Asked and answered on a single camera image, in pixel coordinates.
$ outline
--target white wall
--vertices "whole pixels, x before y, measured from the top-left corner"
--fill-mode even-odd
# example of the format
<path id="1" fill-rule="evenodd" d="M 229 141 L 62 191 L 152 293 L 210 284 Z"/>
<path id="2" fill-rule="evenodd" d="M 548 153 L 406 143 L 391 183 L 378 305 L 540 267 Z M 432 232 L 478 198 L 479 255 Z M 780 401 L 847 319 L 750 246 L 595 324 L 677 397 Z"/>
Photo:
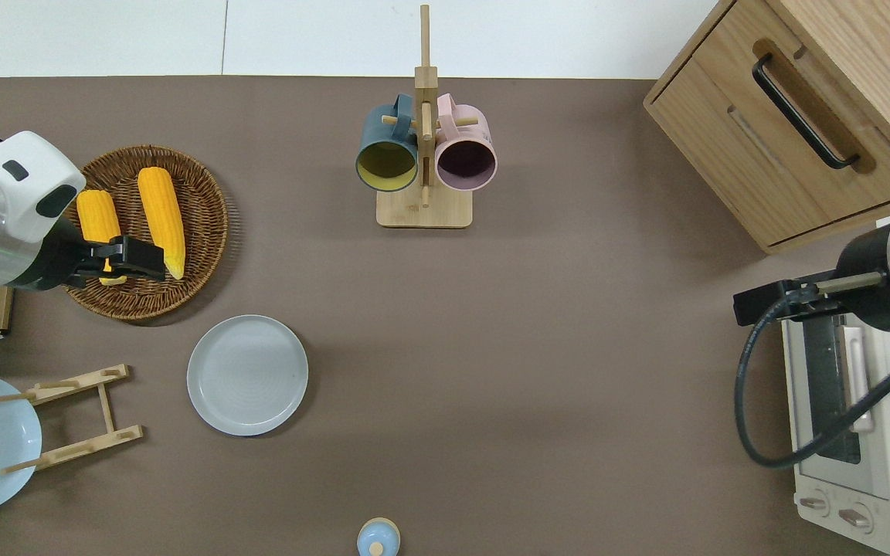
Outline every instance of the white wall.
<path id="1" fill-rule="evenodd" d="M 442 76 L 656 78 L 715 0 L 427 0 Z M 413 75 L 420 1 L 0 0 L 0 76 Z"/>

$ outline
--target brown table surface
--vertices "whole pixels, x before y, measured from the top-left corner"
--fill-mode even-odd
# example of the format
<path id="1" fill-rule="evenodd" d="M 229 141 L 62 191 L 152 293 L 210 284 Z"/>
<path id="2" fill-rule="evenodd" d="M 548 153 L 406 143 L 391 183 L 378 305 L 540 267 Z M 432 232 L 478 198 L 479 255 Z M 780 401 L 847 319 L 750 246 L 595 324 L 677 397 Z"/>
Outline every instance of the brown table surface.
<path id="1" fill-rule="evenodd" d="M 731 295 L 833 266 L 852 235 L 764 256 L 640 106 L 651 81 L 442 79 L 499 156 L 463 231 L 383 229 L 353 168 L 362 119 L 409 79 L 0 79 L 0 134 L 82 165 L 132 144 L 204 162 L 234 207 L 202 294 L 141 327 L 63 289 L 18 292 L 0 378 L 116 363 L 117 426 L 144 440 L 36 472 L 0 507 L 0 554 L 355 554 L 391 517 L 403 554 L 871 553 L 798 517 L 790 471 L 732 422 L 746 330 Z M 311 366 L 285 425 L 206 425 L 188 356 L 266 314 Z M 788 448 L 780 339 L 753 428 Z M 97 397 L 38 409 L 45 449 L 103 432 Z"/>

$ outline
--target black drawer handle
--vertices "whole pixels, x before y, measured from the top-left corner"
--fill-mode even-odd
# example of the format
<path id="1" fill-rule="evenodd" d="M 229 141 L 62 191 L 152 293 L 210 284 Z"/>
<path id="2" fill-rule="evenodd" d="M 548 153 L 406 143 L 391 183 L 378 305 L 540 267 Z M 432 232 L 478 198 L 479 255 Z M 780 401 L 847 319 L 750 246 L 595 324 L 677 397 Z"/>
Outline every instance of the black drawer handle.
<path id="1" fill-rule="evenodd" d="M 800 136 L 808 142 L 809 147 L 812 147 L 813 151 L 816 151 L 816 155 L 819 156 L 821 161 L 826 163 L 826 166 L 841 170 L 858 161 L 858 159 L 861 158 L 861 155 L 859 154 L 855 154 L 854 156 L 845 159 L 845 161 L 837 158 L 837 155 L 834 154 L 833 151 L 830 151 L 830 148 L 827 147 L 822 138 L 819 137 L 819 134 L 816 134 L 816 131 L 813 130 L 812 126 L 806 122 L 805 117 L 802 117 L 802 115 L 799 114 L 799 110 L 796 110 L 795 106 L 792 106 L 792 103 L 781 94 L 781 91 L 774 85 L 774 82 L 771 81 L 769 75 L 764 73 L 764 64 L 768 63 L 771 60 L 771 57 L 771 53 L 764 54 L 762 59 L 757 60 L 757 63 L 751 71 L 760 90 L 764 91 L 767 98 L 771 99 L 771 102 L 773 102 L 774 106 L 781 112 L 781 115 L 788 120 L 789 124 L 792 124 L 792 127 L 795 127 L 795 131 L 798 131 Z"/>

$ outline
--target round woven tray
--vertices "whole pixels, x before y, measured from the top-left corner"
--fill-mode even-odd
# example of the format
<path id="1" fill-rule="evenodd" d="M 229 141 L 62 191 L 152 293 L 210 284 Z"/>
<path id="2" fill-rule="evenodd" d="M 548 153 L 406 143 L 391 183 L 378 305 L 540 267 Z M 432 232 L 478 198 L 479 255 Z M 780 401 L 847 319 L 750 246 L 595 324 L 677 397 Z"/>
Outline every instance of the round woven tray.
<path id="1" fill-rule="evenodd" d="M 108 191 L 116 205 L 121 232 L 152 242 L 137 188 L 139 170 L 148 166 L 165 168 L 174 182 L 184 222 L 184 278 L 174 280 L 167 273 L 163 282 L 130 278 L 116 286 L 103 286 L 97 278 L 88 278 L 84 289 L 65 286 L 82 307 L 104 317 L 145 320 L 177 309 L 208 283 L 226 250 L 226 198 L 212 173 L 187 154 L 152 144 L 117 149 L 82 169 L 87 179 L 85 189 Z M 74 203 L 64 215 L 80 228 Z"/>

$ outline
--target yellow corn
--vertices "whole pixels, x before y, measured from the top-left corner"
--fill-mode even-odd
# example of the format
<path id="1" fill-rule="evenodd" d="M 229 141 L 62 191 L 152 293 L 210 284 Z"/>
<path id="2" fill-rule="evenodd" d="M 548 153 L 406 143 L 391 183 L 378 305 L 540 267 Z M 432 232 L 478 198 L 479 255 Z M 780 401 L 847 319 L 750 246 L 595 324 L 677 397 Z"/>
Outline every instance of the yellow corn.
<path id="1" fill-rule="evenodd" d="M 113 237 L 121 236 L 116 205 L 108 191 L 86 189 L 77 196 L 77 218 L 81 221 L 81 236 L 86 242 L 109 243 Z M 112 271 L 112 265 L 105 261 L 105 271 Z M 113 286 L 126 282 L 126 277 L 99 278 L 103 286 Z"/>
<path id="2" fill-rule="evenodd" d="M 163 247 L 163 264 L 170 275 L 180 280 L 184 277 L 184 224 L 170 174 L 151 166 L 139 170 L 137 183 L 149 235 L 156 246 Z"/>

